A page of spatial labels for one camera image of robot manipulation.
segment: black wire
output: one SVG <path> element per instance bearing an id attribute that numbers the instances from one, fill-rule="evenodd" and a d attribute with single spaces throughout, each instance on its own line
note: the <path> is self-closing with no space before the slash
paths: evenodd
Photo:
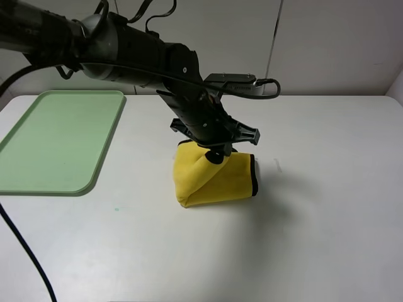
<path id="1" fill-rule="evenodd" d="M 141 17 L 143 17 L 147 8 L 149 8 L 151 2 L 152 2 L 152 0 L 144 0 L 143 3 L 141 4 L 139 10 L 137 11 L 136 15 L 132 19 L 128 20 L 127 23 L 135 23 L 139 19 L 141 19 Z"/>
<path id="2" fill-rule="evenodd" d="M 109 2 L 108 0 L 101 0 L 98 4 L 98 7 L 95 10 L 94 14 L 99 14 L 101 12 L 102 9 L 102 15 L 101 15 L 101 19 L 99 19 L 98 23 L 96 24 L 93 32 L 90 35 L 90 39 L 95 38 L 100 31 L 102 30 L 102 27 L 104 25 L 104 23 L 106 22 L 106 18 L 108 17 L 108 13 L 109 13 Z"/>
<path id="3" fill-rule="evenodd" d="M 41 276 L 43 282 L 46 285 L 46 288 L 49 292 L 50 299 L 52 302 L 57 302 L 55 293 L 53 291 L 52 285 L 50 284 L 50 281 L 48 277 L 46 276 L 45 272 L 42 269 L 42 266 L 40 266 L 37 258 L 35 257 L 34 253 L 32 252 L 31 248 L 28 246 L 28 244 L 25 242 L 24 238 L 21 236 L 20 231 L 18 231 L 17 227 L 13 223 L 13 221 L 10 219 L 10 217 L 7 215 L 6 211 L 4 210 L 3 206 L 0 203 L 0 215 L 6 222 L 6 224 L 10 227 L 12 233 L 15 235 L 17 238 L 18 242 L 22 245 L 24 248 L 25 252 L 28 254 L 29 258 L 33 262 L 33 265 L 37 268 L 39 275 Z"/>
<path id="4" fill-rule="evenodd" d="M 163 72 L 163 71 L 160 71 L 160 70 L 152 68 L 152 67 L 146 67 L 146 66 L 139 65 L 139 64 L 133 64 L 131 62 L 123 62 L 123 61 L 115 62 L 115 61 L 112 61 L 112 60 L 82 59 L 82 60 L 77 60 L 75 63 L 77 63 L 77 64 L 94 64 L 94 65 L 110 65 L 110 66 L 115 66 L 115 67 L 123 67 L 123 68 L 133 69 L 133 70 L 137 70 L 137 71 L 146 72 L 148 74 L 154 74 L 155 76 L 157 75 L 157 76 L 160 76 L 160 77 L 165 77 L 165 78 L 172 79 L 172 80 L 175 80 L 175 81 L 179 81 L 179 82 L 182 82 L 182 83 L 202 87 L 202 88 L 205 88 L 205 89 L 226 93 L 226 94 L 229 94 L 231 96 L 238 96 L 240 98 L 245 98 L 245 99 L 274 99 L 274 98 L 277 98 L 280 95 L 280 92 L 281 92 L 280 83 L 275 79 L 262 79 L 262 81 L 264 80 L 264 82 L 267 83 L 267 84 L 276 85 L 277 92 L 275 94 L 264 95 L 264 96 L 254 96 L 252 94 L 244 94 L 244 93 L 241 93 L 241 92 L 232 91 L 230 89 L 221 88 L 221 87 L 217 87 L 217 86 L 214 86 L 214 85 L 209 85 L 209 84 L 204 83 L 204 82 L 197 82 L 197 81 L 194 81 L 194 80 L 191 80 L 191 79 L 186 79 L 184 77 L 180 77 L 180 76 L 178 76 L 176 74 L 173 74 L 172 72 Z M 46 68 L 49 68 L 49 67 L 57 67 L 57 66 L 62 66 L 62 65 L 64 65 L 62 62 L 43 64 L 43 65 L 38 65 L 38 66 L 31 65 L 31 66 L 25 67 L 25 68 L 17 71 L 16 73 L 14 73 L 11 77 L 9 77 L 7 80 L 5 80 L 1 84 L 1 86 L 0 86 L 0 97 L 3 95 L 5 90 L 7 90 L 7 88 L 9 86 L 11 86 L 13 82 L 17 81 L 20 77 L 23 77 L 26 74 L 29 74 L 30 72 L 33 72 L 33 71 L 36 71 L 36 70 L 46 69 Z"/>
<path id="5" fill-rule="evenodd" d="M 168 12 L 166 12 L 164 14 L 158 14 L 158 15 L 155 15 L 155 16 L 151 16 L 150 18 L 147 19 L 147 21 L 145 22 L 145 32 L 146 33 L 150 32 L 148 25 L 149 25 L 149 21 L 151 19 L 164 18 L 164 17 L 171 16 L 174 13 L 175 10 L 176 10 L 176 0 L 174 0 L 174 4 L 173 4 L 172 8 Z"/>

